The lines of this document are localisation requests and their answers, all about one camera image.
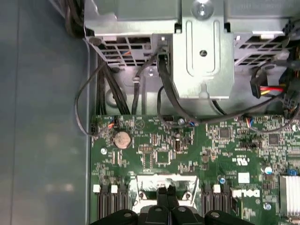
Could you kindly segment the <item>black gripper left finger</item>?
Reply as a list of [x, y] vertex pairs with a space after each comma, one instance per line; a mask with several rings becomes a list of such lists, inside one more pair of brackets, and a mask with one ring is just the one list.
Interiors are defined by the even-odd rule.
[[132, 210], [122, 209], [99, 219], [92, 225], [166, 225], [168, 221], [167, 189], [157, 190], [157, 205], [150, 207], [147, 213], [139, 215]]

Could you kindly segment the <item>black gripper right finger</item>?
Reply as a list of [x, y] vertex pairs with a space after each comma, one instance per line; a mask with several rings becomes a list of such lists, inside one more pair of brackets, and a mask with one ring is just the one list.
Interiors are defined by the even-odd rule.
[[179, 206], [176, 197], [175, 186], [170, 185], [167, 189], [167, 196], [170, 197], [169, 208], [172, 221], [175, 225], [251, 225], [241, 218], [234, 217], [220, 210], [211, 210], [204, 217], [194, 213], [187, 206]]

